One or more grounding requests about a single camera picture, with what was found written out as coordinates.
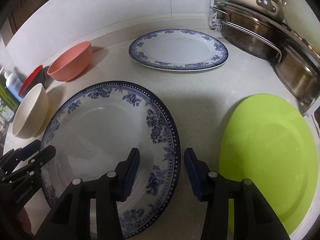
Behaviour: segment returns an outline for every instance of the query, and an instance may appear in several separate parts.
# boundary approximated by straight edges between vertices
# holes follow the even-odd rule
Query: bowl rim
[[[31,94],[31,92],[32,92],[33,90],[38,89],[38,87],[40,87],[40,86],[44,89],[44,87],[43,87],[43,85],[42,85],[41,83],[36,84],[32,89],[30,89],[30,91],[26,94],[26,96],[25,96],[24,99],[22,100],[21,104],[19,105],[19,107],[18,107],[18,109],[17,109],[17,112],[16,112],[16,114],[15,114],[15,116],[14,116],[13,122],[12,122],[12,134],[13,134],[13,136],[17,136],[17,135],[22,131],[24,125],[26,124],[28,118],[30,117],[30,114],[31,114],[32,110],[34,109],[36,103],[37,103],[38,100],[39,100],[40,94],[41,94],[41,92],[42,92],[42,88],[40,88],[39,93],[38,93],[37,98],[36,98],[36,101],[34,102],[34,104],[33,104],[32,108],[31,108],[30,112],[28,113],[28,116],[25,118],[23,125],[21,125],[20,129],[19,129],[16,133],[14,133],[14,132],[13,132],[13,128],[14,128],[14,124],[15,124],[14,121],[16,120],[16,117],[17,117],[18,114],[19,114],[19,110],[22,109],[23,101],[28,101],[28,95]]]
[[[41,71],[41,69],[43,68],[43,65],[39,65],[38,67],[36,67],[29,75],[28,77],[26,78],[26,80],[22,83],[22,86],[21,88],[19,89],[19,92],[18,92],[18,96],[21,96],[21,94],[27,89],[27,87],[31,84],[31,82],[34,80],[34,78],[38,75],[38,73]]]
[[[69,62],[67,64],[65,64],[62,68],[64,68],[65,66],[67,66],[70,62],[72,62],[75,58],[77,58],[81,53],[83,53],[86,49],[88,49],[91,46],[91,41],[82,41],[74,46],[72,46],[71,48],[67,49],[65,52],[63,52],[58,58],[55,59],[55,61],[50,65],[50,67],[47,70],[47,74],[48,75],[52,75],[54,73],[57,73],[58,71],[60,71],[62,68],[57,69],[56,71],[50,72],[50,69],[52,69],[52,66],[54,66],[54,64],[57,62],[57,60],[59,58],[61,58],[63,55],[65,55],[67,52],[69,52],[69,50],[71,50],[72,48],[79,46],[80,44],[84,44],[87,43],[87,46],[85,47],[85,49],[83,49],[82,52],[80,52],[78,55],[76,55],[75,57],[73,57],[71,60],[69,60]]]

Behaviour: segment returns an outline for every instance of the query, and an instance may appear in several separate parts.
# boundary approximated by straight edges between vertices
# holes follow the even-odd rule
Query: blue and white plate
[[[167,207],[180,171],[180,142],[171,114],[148,89],[109,81],[71,97],[55,113],[41,149],[57,153],[42,168],[42,190],[52,207],[74,178],[97,179],[140,150],[140,165],[131,196],[118,203],[124,238],[150,227]],[[92,239],[97,239],[95,201],[91,202]]]
[[[228,58],[216,38],[193,30],[168,29],[145,34],[129,47],[130,57],[141,65],[171,71],[216,68]]]

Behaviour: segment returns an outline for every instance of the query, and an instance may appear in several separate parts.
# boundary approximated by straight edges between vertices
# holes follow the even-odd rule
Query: pot handle
[[[250,30],[248,30],[248,29],[246,29],[246,28],[244,28],[244,27],[241,27],[241,26],[239,26],[239,25],[237,25],[237,24],[234,24],[234,23],[232,23],[232,22],[222,21],[222,23],[223,23],[224,25],[227,25],[227,26],[229,26],[229,27],[232,27],[232,28],[237,29],[237,30],[239,30],[239,31],[242,31],[242,32],[244,32],[244,33],[247,33],[247,34],[249,34],[249,35],[257,38],[258,40],[262,41],[263,43],[269,45],[271,48],[275,49],[275,50],[278,52],[278,54],[277,54],[277,57],[278,57],[278,55],[279,55],[278,61],[279,61],[279,62],[281,61],[281,58],[282,58],[281,50],[279,50],[278,47],[277,47],[274,43],[272,43],[271,41],[267,40],[266,38],[260,36],[260,35],[257,34],[257,33],[254,33],[254,32],[252,32],[252,31],[250,31]]]
[[[228,22],[230,21],[230,15],[228,15],[225,11],[222,11],[222,10],[220,10],[220,9],[218,9],[216,7],[212,7],[212,6],[210,6],[210,9],[224,13],[229,18]]]

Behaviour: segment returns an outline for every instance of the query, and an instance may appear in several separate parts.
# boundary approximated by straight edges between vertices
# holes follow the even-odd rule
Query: plate rim
[[[162,32],[162,31],[193,31],[193,32],[196,32],[198,34],[201,34],[201,35],[205,35],[207,37],[210,37],[212,39],[214,39],[215,41],[219,42],[225,49],[226,51],[226,54],[225,54],[225,57],[217,64],[217,63],[212,63],[210,65],[207,65],[207,66],[204,66],[204,67],[199,67],[197,69],[174,69],[174,68],[165,68],[165,67],[161,67],[161,66],[155,66],[154,64],[150,64],[148,62],[145,62],[145,61],[142,61],[138,58],[136,58],[136,56],[133,54],[133,48],[134,48],[134,45],[140,40],[142,39],[143,37],[149,35],[149,34],[152,34],[152,33],[158,33],[158,32]],[[221,65],[223,65],[226,60],[228,59],[229,57],[229,52],[228,52],[228,49],[227,47],[221,42],[219,41],[217,38],[209,35],[209,34],[206,34],[206,33],[203,33],[203,32],[200,32],[200,31],[195,31],[195,30],[191,30],[191,29],[163,29],[163,30],[157,30],[157,31],[154,31],[154,32],[150,32],[150,33],[146,33],[140,37],[138,37],[137,39],[135,39],[131,45],[129,46],[129,50],[128,50],[128,53],[129,53],[129,56],[137,63],[139,63],[140,65],[143,65],[143,66],[146,66],[146,67],[150,67],[150,68],[154,68],[154,69],[159,69],[159,70],[165,70],[165,71],[177,71],[177,72],[194,72],[194,71],[204,71],[204,70],[209,70],[209,69],[213,69],[213,68],[217,68]]]
[[[149,89],[147,89],[147,88],[145,88],[145,87],[143,87],[141,85],[138,85],[136,83],[129,82],[129,81],[112,80],[112,81],[104,81],[104,82],[99,82],[99,83],[90,85],[90,86],[80,90],[79,92],[75,93],[74,95],[72,95],[55,112],[55,114],[51,118],[50,122],[48,123],[48,125],[47,125],[47,127],[46,127],[46,129],[45,129],[45,131],[43,133],[43,136],[41,138],[41,147],[40,148],[44,147],[44,145],[46,144],[44,142],[44,139],[45,139],[44,135],[47,133],[47,131],[48,131],[49,127],[51,126],[53,120],[57,117],[57,115],[60,113],[60,111],[62,111],[66,107],[66,105],[70,101],[74,100],[79,95],[83,94],[84,92],[86,92],[88,90],[94,89],[96,87],[106,86],[106,85],[124,85],[125,87],[131,88],[131,89],[132,88],[137,88],[138,90],[140,89],[140,90],[146,92],[148,94],[148,97],[150,98],[150,100],[151,101],[155,101],[157,103],[157,105],[159,106],[159,108],[162,107],[162,109],[165,111],[168,120],[171,122],[170,123],[172,125],[171,128],[173,129],[172,132],[174,132],[174,134],[175,134],[175,140],[176,140],[175,143],[177,144],[177,145],[175,145],[175,149],[176,149],[175,160],[178,161],[177,163],[175,163],[175,165],[177,165],[177,167],[172,169],[173,170],[172,171],[172,177],[169,180],[169,185],[168,185],[166,194],[162,198],[163,201],[157,207],[156,211],[150,217],[148,217],[148,219],[139,228],[137,228],[136,230],[132,231],[130,236],[129,235],[124,235],[124,239],[128,239],[130,237],[133,237],[133,236],[136,236],[136,235],[140,234],[141,232],[143,232],[144,230],[149,228],[151,225],[153,225],[155,223],[155,221],[157,221],[159,219],[159,217],[162,215],[164,210],[169,205],[169,203],[170,203],[170,201],[172,199],[172,196],[173,196],[173,194],[175,192],[175,189],[177,187],[177,183],[179,181],[179,175],[180,175],[180,169],[181,169],[181,145],[180,145],[179,134],[178,134],[178,130],[177,130],[176,124],[174,122],[174,119],[173,119],[169,109],[162,102],[162,100],[158,96],[156,96],[153,92],[151,92]],[[52,208],[53,205],[51,205],[51,201],[49,201],[50,198],[49,198],[48,194],[46,194],[46,190],[45,190],[44,182],[43,182],[43,179],[42,179],[42,175],[41,175],[41,189],[42,189],[42,192],[44,193],[44,197],[45,197],[49,207]]]
[[[229,118],[229,120],[228,120],[228,123],[227,123],[227,125],[226,125],[226,128],[225,128],[225,130],[224,130],[224,133],[223,133],[223,137],[222,137],[222,141],[221,141],[221,148],[220,148],[220,157],[221,157],[221,153],[223,152],[223,147],[224,147],[224,145],[226,144],[226,131],[229,129],[230,121],[231,121],[231,119],[233,118],[234,112],[236,111],[236,109],[239,108],[239,106],[242,105],[242,104],[243,104],[245,101],[247,101],[248,99],[250,99],[250,98],[252,98],[252,97],[255,97],[255,96],[264,96],[264,95],[268,95],[268,96],[272,96],[272,97],[275,97],[275,98],[277,98],[277,99],[280,99],[280,100],[283,101],[284,103],[287,103],[288,105],[290,105],[290,107],[291,107],[292,109],[294,109],[294,110],[299,114],[299,116],[300,116],[300,117],[302,118],[302,120],[305,122],[305,125],[307,126],[307,128],[308,128],[308,130],[309,130],[309,132],[310,132],[310,134],[311,134],[311,138],[312,138],[312,140],[313,140],[313,142],[314,142],[314,148],[315,148],[315,150],[316,150],[316,144],[315,144],[315,141],[314,141],[312,132],[311,132],[308,124],[306,123],[306,121],[305,121],[305,120],[303,119],[303,117],[300,115],[299,111],[298,111],[291,103],[289,103],[288,101],[284,100],[283,98],[281,98],[281,97],[279,97],[279,96],[276,96],[276,95],[273,95],[273,94],[268,94],[268,93],[259,93],[259,94],[254,94],[254,95],[251,95],[251,96],[248,96],[248,97],[244,98],[244,99],[236,106],[236,108],[235,108],[234,111],[232,112],[232,114],[231,114],[231,116],[230,116],[230,118]],[[318,181],[318,176],[319,176],[319,168],[320,168],[320,166],[319,166],[319,164],[318,164],[318,158],[317,158],[316,164],[317,164],[316,182],[315,182],[315,185],[314,185],[314,186],[315,186],[315,187],[314,187],[314,193],[313,193],[313,196],[312,196],[310,205],[309,205],[309,207],[308,207],[308,210],[310,209],[310,207],[311,207],[311,205],[312,205],[312,202],[313,202],[313,199],[314,199],[315,196],[316,196],[316,187],[317,187],[317,181]],[[220,162],[220,161],[219,161],[219,170],[221,170],[221,162]],[[303,222],[304,217],[307,215],[308,210],[306,210],[306,212],[305,212],[305,214],[303,215],[300,223],[295,227],[294,230],[292,230],[292,232],[290,233],[290,235],[293,234],[293,233],[297,230],[297,228],[299,228],[299,226],[300,226],[301,223]]]

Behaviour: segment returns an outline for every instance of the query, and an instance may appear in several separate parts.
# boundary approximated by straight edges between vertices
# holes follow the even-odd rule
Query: cream bowl
[[[13,119],[12,134],[21,139],[33,137],[48,112],[49,99],[43,85],[35,85],[21,102]]]

